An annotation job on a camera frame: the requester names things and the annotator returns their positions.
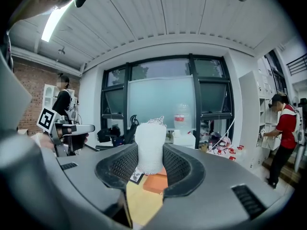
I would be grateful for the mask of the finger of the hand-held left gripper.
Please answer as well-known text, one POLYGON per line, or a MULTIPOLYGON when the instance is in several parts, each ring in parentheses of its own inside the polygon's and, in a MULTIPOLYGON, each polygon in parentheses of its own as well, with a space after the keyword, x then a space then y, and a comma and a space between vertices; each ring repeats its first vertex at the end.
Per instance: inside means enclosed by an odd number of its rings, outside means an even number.
POLYGON ((63 124, 62 125, 62 135, 63 136, 77 136, 95 131, 94 125, 71 125, 63 124))

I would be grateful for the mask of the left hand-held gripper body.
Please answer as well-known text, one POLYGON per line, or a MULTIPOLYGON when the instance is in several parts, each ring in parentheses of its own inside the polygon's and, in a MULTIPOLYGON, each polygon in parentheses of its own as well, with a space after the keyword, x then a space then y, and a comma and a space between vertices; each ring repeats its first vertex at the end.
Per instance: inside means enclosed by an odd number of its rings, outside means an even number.
POLYGON ((64 135, 69 134, 68 127, 65 126, 68 124, 66 116, 47 107, 41 110, 37 121, 37 126, 51 139, 58 157, 66 157, 69 153, 69 145, 64 144, 64 135))

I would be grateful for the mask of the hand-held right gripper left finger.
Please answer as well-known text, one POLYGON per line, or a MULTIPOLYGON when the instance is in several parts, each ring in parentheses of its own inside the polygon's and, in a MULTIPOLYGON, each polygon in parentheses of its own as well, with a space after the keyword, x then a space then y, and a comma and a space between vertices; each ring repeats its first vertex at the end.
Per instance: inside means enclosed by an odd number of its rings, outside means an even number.
POLYGON ((58 158, 73 229, 131 229, 127 183, 138 163, 136 144, 58 158))

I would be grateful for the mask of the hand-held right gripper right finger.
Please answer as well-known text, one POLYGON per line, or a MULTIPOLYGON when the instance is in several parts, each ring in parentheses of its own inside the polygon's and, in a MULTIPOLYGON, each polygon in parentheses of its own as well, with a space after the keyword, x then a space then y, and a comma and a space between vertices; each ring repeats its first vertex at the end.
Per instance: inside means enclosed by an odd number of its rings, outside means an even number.
POLYGON ((289 200, 230 159, 178 145, 163 149, 169 186, 146 229, 269 229, 289 200))

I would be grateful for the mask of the orange box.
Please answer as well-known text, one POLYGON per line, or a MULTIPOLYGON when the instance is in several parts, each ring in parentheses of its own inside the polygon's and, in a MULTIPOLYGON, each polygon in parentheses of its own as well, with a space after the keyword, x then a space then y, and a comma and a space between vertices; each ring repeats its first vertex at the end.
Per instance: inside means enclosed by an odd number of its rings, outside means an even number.
POLYGON ((156 194, 163 194, 163 191, 168 187, 166 170, 163 167, 157 174, 147 176, 143 184, 143 189, 156 194))

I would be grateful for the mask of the person's left forearm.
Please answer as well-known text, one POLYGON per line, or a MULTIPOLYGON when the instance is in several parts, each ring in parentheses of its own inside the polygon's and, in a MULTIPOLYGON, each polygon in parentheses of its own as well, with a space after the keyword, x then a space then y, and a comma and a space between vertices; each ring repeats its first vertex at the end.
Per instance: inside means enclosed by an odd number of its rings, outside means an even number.
POLYGON ((49 134, 46 132, 36 133, 35 135, 31 136, 31 139, 33 139, 40 148, 48 148, 54 150, 54 143, 49 134))

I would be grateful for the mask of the black backpack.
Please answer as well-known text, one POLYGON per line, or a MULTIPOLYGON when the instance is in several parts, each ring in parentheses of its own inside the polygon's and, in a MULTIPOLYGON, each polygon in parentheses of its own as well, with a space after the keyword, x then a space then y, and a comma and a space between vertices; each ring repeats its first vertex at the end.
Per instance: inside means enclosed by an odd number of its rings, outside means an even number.
POLYGON ((97 139, 100 143, 109 142, 109 141, 114 142, 119 137, 120 137, 120 129, 118 126, 114 126, 112 128, 104 128, 97 133, 97 139))

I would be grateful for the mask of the white arched shelf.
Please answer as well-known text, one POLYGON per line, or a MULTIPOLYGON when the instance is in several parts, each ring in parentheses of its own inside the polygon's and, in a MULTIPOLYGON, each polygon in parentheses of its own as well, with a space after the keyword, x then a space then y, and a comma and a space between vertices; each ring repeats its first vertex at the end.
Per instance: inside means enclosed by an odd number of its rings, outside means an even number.
POLYGON ((45 84, 43 92, 43 107, 52 109, 59 94, 59 88, 57 86, 45 84))

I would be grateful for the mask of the white framed tablet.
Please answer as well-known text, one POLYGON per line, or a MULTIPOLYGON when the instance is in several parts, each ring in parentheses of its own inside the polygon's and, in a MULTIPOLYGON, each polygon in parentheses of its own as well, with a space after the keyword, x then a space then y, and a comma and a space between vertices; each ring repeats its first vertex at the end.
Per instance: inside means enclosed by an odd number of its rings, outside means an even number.
POLYGON ((144 176, 144 173, 141 172, 138 168, 135 169, 132 176, 130 177, 130 181, 139 184, 144 176))

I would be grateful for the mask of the pile of clear water jugs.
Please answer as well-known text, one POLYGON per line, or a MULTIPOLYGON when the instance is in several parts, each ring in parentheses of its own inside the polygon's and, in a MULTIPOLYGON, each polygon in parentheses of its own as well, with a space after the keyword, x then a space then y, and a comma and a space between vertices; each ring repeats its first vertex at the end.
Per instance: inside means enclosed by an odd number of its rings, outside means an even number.
POLYGON ((237 147, 220 147, 216 146, 212 150, 209 151, 212 155, 217 155, 219 157, 224 157, 232 161, 241 162, 245 156, 245 147, 243 145, 239 145, 237 147))

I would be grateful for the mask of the pink helmet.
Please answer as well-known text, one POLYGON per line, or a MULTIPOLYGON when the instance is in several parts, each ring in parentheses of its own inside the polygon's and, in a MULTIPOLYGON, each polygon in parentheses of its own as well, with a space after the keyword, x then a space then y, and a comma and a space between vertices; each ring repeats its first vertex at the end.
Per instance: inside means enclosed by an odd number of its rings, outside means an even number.
POLYGON ((226 150, 231 146, 232 142, 229 137, 223 137, 216 145, 218 150, 226 150))

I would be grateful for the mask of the white water dispenser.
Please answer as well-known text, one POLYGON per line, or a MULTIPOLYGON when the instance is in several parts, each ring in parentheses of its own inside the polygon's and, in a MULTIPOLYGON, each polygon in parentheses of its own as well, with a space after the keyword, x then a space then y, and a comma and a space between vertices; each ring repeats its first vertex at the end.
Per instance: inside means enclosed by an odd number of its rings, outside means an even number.
POLYGON ((196 138, 191 132, 181 134, 180 130, 174 130, 172 133, 172 143, 174 145, 195 149, 196 138))

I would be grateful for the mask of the frosted glass whiteboard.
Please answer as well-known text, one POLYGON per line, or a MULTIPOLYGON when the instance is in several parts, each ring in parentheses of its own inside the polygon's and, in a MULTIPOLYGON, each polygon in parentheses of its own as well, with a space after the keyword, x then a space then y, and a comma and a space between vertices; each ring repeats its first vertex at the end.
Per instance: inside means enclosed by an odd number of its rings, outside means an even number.
POLYGON ((191 129, 195 130, 195 90, 191 75, 128 82, 128 120, 136 115, 137 120, 144 123, 163 116, 167 130, 174 130, 174 115, 179 104, 189 106, 191 129))

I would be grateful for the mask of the large clear water bottle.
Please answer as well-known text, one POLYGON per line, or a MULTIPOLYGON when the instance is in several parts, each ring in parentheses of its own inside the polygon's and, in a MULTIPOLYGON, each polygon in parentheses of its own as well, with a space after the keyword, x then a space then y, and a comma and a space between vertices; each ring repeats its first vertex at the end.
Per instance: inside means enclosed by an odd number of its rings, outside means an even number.
POLYGON ((187 104, 180 103, 176 105, 174 113, 174 127, 183 133, 191 130, 190 108, 187 104))

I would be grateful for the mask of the long ceiling light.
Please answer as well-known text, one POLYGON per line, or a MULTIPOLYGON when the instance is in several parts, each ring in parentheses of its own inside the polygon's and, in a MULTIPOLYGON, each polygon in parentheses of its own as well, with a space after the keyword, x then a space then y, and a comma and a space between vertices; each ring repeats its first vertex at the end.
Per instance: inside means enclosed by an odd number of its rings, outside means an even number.
POLYGON ((45 25, 45 28, 43 30, 43 33, 42 33, 42 36, 41 36, 41 40, 43 40, 45 42, 49 42, 50 41, 50 38, 51 38, 51 36, 52 36, 56 26, 58 25, 60 19, 62 18, 62 16, 66 12, 66 10, 70 7, 70 5, 73 2, 74 2, 74 0, 69 2, 67 5, 65 5, 61 9, 54 10, 50 14, 50 16, 48 18, 48 21, 47 21, 47 23, 45 25))

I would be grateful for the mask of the white cabinet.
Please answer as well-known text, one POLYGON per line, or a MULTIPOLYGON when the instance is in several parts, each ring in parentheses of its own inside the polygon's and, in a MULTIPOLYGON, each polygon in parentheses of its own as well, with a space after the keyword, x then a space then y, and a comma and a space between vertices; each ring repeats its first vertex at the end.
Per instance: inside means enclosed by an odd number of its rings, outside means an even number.
POLYGON ((240 163, 253 171, 262 166, 270 153, 277 149, 281 136, 260 138, 260 133, 273 131, 279 121, 279 113, 269 108, 277 93, 273 71, 268 60, 258 60, 258 68, 239 78, 242 96, 242 132, 240 145, 243 148, 240 163))

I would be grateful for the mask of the black-framed window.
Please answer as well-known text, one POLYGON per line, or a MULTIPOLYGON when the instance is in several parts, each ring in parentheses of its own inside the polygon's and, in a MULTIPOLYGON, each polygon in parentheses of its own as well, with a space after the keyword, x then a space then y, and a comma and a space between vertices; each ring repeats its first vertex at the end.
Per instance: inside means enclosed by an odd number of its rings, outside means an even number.
POLYGON ((154 57, 127 62, 107 70, 101 86, 100 127, 120 129, 124 138, 128 120, 128 82, 191 75, 196 104, 195 148, 206 142, 212 132, 233 134, 234 98, 230 74, 223 57, 195 54, 154 57))

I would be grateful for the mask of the black railing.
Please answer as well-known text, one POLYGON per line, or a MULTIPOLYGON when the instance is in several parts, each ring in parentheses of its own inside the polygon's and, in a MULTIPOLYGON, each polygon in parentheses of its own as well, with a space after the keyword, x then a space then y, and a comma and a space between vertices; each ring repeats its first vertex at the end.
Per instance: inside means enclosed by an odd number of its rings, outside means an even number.
POLYGON ((293 76, 295 74, 301 73, 307 70, 307 53, 303 56, 289 62, 287 64, 290 75, 293 76))

